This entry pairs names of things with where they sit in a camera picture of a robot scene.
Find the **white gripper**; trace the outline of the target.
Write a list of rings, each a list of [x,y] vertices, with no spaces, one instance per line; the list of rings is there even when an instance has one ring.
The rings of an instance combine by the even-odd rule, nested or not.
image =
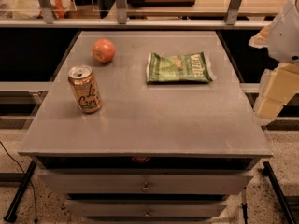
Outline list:
[[[283,9],[249,40],[256,49],[266,48],[279,63],[274,70],[265,69],[259,95],[254,104],[259,119],[275,119],[283,106],[299,92],[299,10],[298,0],[288,0]]]

